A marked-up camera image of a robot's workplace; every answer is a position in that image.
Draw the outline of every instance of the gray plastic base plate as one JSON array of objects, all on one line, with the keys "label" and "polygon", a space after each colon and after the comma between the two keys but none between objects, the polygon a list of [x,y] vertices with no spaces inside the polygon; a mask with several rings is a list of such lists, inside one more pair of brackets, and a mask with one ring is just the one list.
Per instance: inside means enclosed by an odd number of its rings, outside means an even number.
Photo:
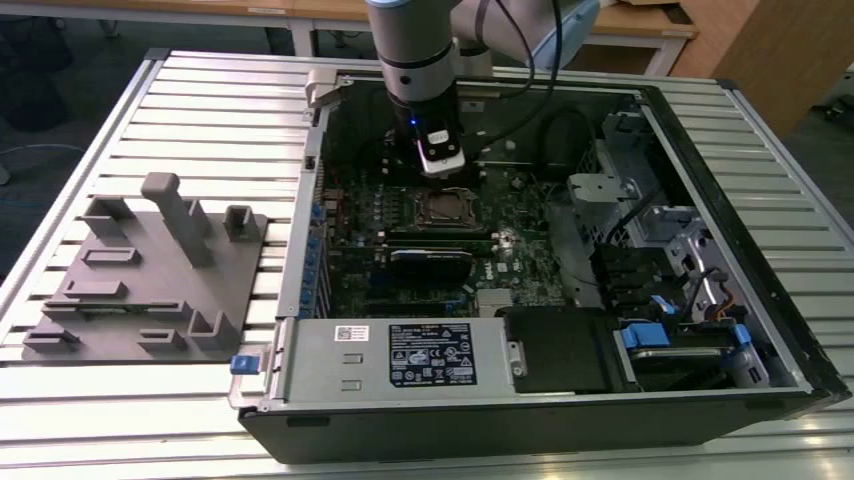
[{"label": "gray plastic base plate", "polygon": [[[51,300],[73,300],[68,296],[71,293],[79,301],[104,306],[100,311],[89,309],[81,318],[56,321],[44,317],[28,335],[31,341],[51,339],[63,330],[73,341],[51,344],[48,340],[48,345],[25,348],[24,360],[64,363],[228,361],[240,346],[267,217],[253,216],[260,238],[251,242],[229,241],[223,226],[225,215],[207,217],[211,228],[204,243],[213,262],[203,268],[192,268],[160,213],[135,213],[135,218],[121,220],[119,225],[125,238],[101,239],[89,234]],[[124,261],[121,253],[104,253],[116,252],[105,249],[123,247],[136,249],[136,254],[127,255]],[[116,286],[117,282],[123,286],[113,298],[104,298],[87,296],[85,289],[75,290],[73,282],[95,290]],[[184,314],[180,308],[176,309],[179,312],[167,311],[165,314],[137,311],[144,310],[139,305],[152,302],[173,302],[184,307]],[[189,331],[191,317],[195,332]],[[217,318],[227,325],[216,325]]]}]

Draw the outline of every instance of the barcode sticker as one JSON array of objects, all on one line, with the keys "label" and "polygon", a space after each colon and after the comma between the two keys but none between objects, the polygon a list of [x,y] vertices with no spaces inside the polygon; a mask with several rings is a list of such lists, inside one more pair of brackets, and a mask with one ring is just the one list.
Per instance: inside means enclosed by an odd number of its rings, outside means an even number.
[{"label": "barcode sticker", "polygon": [[336,342],[367,342],[371,327],[367,325],[338,325],[335,327]]}]

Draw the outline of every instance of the white table leg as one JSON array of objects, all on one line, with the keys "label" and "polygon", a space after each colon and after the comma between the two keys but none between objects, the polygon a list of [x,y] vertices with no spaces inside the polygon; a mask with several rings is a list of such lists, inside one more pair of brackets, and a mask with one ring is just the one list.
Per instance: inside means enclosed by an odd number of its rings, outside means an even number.
[{"label": "white table leg", "polygon": [[670,75],[670,70],[676,64],[676,59],[684,48],[687,39],[684,38],[666,38],[660,48],[655,51],[652,60],[646,67],[644,75],[652,75],[655,77],[666,77]]},{"label": "white table leg", "polygon": [[304,18],[289,19],[291,35],[293,36],[293,52],[297,57],[316,57],[313,42],[313,20]]}]

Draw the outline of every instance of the sticker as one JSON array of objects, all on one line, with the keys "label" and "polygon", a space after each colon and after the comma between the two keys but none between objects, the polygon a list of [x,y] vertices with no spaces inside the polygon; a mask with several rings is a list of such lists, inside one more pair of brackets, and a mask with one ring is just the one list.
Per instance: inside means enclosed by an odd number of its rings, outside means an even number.
[{"label": "sticker", "polygon": [[335,327],[336,342],[367,342],[371,327],[367,325],[338,325]]},{"label": "sticker", "polygon": [[284,15],[284,8],[256,8],[256,7],[249,7],[247,8],[247,11],[249,13],[267,13],[271,15]]},{"label": "sticker", "polygon": [[390,325],[388,345],[395,387],[478,384],[468,323]]}]

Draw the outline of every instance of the wooden table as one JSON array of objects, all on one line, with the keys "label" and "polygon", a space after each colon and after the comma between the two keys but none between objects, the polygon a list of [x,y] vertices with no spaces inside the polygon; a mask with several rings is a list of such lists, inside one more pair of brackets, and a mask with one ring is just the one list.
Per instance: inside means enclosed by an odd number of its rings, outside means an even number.
[{"label": "wooden table", "polygon": [[[287,28],[303,57],[316,56],[317,30],[370,31],[364,0],[17,0],[0,1],[0,14]],[[664,76],[696,33],[659,8],[614,5],[586,43],[655,50],[646,74]]]},{"label": "wooden table", "polygon": [[293,0],[12,0],[0,14],[289,28]]},{"label": "wooden table", "polygon": [[[293,0],[289,15],[292,25],[301,23],[293,29],[293,44],[300,56],[315,56],[311,32],[316,30],[370,31],[364,0]],[[655,50],[644,74],[666,76],[686,42],[696,34],[694,25],[672,23],[660,8],[618,4],[602,9],[594,34],[584,43]]]}]

